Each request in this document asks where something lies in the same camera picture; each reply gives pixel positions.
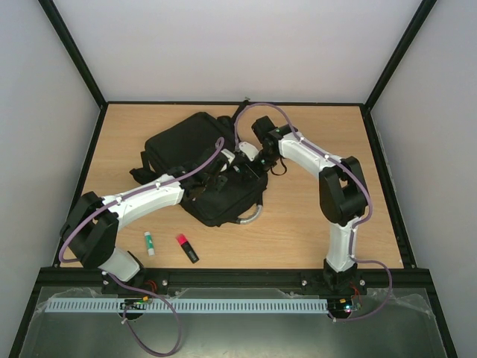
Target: pink cap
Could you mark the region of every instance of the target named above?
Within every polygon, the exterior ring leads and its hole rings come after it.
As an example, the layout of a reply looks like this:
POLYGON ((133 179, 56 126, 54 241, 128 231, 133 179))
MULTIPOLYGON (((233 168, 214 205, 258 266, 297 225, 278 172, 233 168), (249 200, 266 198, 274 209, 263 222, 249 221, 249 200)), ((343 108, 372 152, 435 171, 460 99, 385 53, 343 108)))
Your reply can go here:
POLYGON ((187 239, 183 233, 180 233, 179 235, 177 235, 176 240, 177 242, 179 242, 179 245, 184 245, 187 242, 187 239))

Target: metal grate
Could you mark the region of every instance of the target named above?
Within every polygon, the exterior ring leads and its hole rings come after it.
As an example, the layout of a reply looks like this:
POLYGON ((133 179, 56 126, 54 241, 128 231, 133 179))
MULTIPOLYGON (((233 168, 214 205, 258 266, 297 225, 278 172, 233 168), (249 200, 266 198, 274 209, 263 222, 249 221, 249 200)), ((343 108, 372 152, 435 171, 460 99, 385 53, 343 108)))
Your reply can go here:
MULTIPOLYGON (((177 313, 328 313, 326 300, 218 300, 187 299, 168 300, 177 313)), ((47 313, 121 313, 124 299, 116 298, 52 298, 45 309, 47 313)), ((136 305, 130 311, 144 313, 170 313, 160 300, 136 305)))

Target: white wall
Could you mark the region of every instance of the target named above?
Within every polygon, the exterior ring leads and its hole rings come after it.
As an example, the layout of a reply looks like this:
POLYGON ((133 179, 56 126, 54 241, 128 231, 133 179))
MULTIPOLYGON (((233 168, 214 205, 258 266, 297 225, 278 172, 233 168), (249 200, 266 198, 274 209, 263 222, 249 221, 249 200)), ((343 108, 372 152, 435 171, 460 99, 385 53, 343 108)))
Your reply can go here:
POLYGON ((477 3, 438 1, 373 111, 420 266, 477 352, 477 3))
POLYGON ((38 1, 0 11, 0 357, 51 265, 98 107, 38 1))
POLYGON ((55 0, 107 100, 363 102, 420 0, 55 0))

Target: wooden tabletop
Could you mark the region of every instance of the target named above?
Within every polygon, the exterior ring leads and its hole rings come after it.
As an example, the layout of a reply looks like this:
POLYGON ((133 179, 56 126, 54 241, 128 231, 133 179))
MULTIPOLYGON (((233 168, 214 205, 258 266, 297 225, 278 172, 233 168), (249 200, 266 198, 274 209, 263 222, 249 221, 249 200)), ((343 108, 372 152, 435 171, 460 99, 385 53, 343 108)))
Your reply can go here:
MULTIPOLYGON (((303 135, 341 157, 357 157, 374 203, 373 218, 358 229, 356 256, 381 260, 402 268, 385 199, 358 107, 283 106, 303 135)), ((138 184, 129 171, 141 166, 139 153, 147 139, 190 115, 206 111, 214 117, 232 115, 236 106, 184 104, 111 104, 108 107, 83 192, 111 195, 138 184)), ((239 123, 243 140, 261 148, 251 125, 261 116, 284 125, 267 107, 248 110, 239 123)), ((286 160, 288 172, 269 175, 264 212, 249 225, 207 227, 182 207, 166 207, 128 225, 116 245, 131 251, 145 267, 208 269, 320 269, 329 247, 329 223, 319 206, 318 182, 286 160), (144 232, 153 237, 155 256, 149 257, 144 232), (200 260, 192 264, 175 239, 183 233, 200 260)))

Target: black backpack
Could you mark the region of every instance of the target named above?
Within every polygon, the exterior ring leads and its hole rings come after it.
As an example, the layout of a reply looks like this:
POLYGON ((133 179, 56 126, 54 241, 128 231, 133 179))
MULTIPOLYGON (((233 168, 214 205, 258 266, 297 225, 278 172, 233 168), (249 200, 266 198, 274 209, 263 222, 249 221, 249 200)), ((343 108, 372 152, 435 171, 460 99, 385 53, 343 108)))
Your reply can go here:
MULTIPOLYGON (((172 168, 198 163, 202 153, 213 147, 221 136, 225 139, 224 148, 234 152, 234 123, 247 105, 247 101, 242 103, 233 117, 215 119, 208 113, 199 112, 151 137, 141 153, 142 168, 132 169, 130 173, 138 183, 149 183, 172 168)), ((254 204, 262 204, 262 193, 267 189, 267 173, 254 179, 245 178, 234 170, 226 171, 224 175, 227 181, 220 191, 206 189, 196 200, 180 203, 184 210, 207 226, 237 223, 240 215, 254 204)))

